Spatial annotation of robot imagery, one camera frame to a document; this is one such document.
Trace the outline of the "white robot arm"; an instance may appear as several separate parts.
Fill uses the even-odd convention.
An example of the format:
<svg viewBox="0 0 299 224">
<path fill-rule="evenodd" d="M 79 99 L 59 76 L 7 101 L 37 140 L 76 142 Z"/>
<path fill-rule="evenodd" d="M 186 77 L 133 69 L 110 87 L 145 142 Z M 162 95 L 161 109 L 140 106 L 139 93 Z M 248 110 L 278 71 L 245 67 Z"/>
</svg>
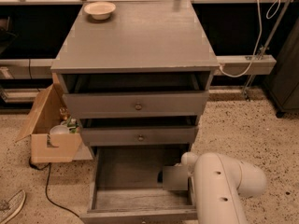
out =
<svg viewBox="0 0 299 224">
<path fill-rule="evenodd" d="M 193 180 L 199 224 L 249 224 L 240 198 L 265 192 L 267 180 L 261 168 L 219 153 L 186 152 L 181 164 Z"/>
</svg>

